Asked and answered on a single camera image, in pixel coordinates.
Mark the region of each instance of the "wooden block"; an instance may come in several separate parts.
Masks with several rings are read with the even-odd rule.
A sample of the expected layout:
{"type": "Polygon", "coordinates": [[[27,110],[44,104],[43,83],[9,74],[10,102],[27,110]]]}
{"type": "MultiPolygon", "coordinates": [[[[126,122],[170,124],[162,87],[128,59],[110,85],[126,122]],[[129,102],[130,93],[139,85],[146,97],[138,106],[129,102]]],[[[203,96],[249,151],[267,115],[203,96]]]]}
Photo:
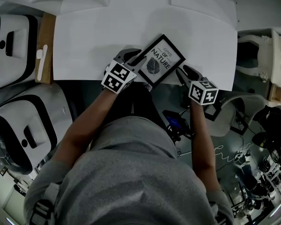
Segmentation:
{"type": "Polygon", "coordinates": [[[37,83],[51,84],[54,81],[53,78],[53,38],[55,29],[56,16],[44,13],[41,22],[41,27],[37,39],[37,49],[43,49],[44,45],[48,46],[46,57],[44,60],[44,68],[42,72],[42,78],[38,80],[37,75],[39,72],[40,59],[36,59],[36,75],[35,81],[37,83]]]}
{"type": "Polygon", "coordinates": [[[281,88],[272,84],[268,100],[270,102],[281,103],[281,88]]]}

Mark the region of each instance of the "table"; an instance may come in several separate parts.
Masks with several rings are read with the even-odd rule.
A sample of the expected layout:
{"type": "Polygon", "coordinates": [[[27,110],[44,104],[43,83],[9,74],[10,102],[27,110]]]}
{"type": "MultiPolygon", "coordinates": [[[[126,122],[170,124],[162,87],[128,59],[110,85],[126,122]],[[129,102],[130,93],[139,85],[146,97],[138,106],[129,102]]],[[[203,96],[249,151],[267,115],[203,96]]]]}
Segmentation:
{"type": "MultiPolygon", "coordinates": [[[[108,7],[57,16],[55,80],[101,80],[123,48],[145,49],[165,34],[186,58],[222,90],[232,90],[237,31],[208,13],[172,6],[169,0],[110,0],[108,7]]],[[[144,81],[141,76],[136,81],[144,81]]],[[[175,73],[163,83],[179,84],[175,73]]]]}

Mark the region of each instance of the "black and white cube marker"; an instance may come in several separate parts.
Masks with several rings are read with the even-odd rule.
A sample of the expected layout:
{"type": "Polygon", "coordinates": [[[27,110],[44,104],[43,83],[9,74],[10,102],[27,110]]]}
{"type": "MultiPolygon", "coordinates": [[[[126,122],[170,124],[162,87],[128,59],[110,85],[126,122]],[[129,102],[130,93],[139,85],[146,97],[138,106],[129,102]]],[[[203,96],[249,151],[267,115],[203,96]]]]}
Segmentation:
{"type": "Polygon", "coordinates": [[[127,88],[137,77],[137,75],[124,67],[123,65],[112,60],[101,84],[109,90],[119,94],[127,88]]]}
{"type": "Polygon", "coordinates": [[[212,81],[194,81],[191,83],[188,97],[200,105],[215,103],[219,89],[212,81]]]}

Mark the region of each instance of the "black device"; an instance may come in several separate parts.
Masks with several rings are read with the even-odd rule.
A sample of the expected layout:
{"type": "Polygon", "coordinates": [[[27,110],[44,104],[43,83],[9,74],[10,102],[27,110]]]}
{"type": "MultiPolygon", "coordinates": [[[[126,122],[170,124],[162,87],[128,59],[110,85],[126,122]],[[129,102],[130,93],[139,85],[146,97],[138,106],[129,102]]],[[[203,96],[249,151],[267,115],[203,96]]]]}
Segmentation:
{"type": "Polygon", "coordinates": [[[174,143],[181,140],[181,135],[184,135],[188,139],[192,139],[193,132],[189,128],[186,120],[182,118],[179,113],[164,110],[163,115],[169,122],[167,132],[174,143]]]}

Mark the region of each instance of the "leaf illustration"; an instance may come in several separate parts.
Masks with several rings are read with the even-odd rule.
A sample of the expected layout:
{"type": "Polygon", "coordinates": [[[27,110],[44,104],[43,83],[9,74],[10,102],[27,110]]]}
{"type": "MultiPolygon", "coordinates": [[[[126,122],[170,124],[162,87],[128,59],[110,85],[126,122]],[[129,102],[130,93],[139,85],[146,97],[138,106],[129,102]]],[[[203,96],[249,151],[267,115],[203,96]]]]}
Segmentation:
{"type": "Polygon", "coordinates": [[[149,62],[147,63],[147,70],[150,74],[157,74],[160,72],[159,63],[156,59],[150,58],[149,62]]]}

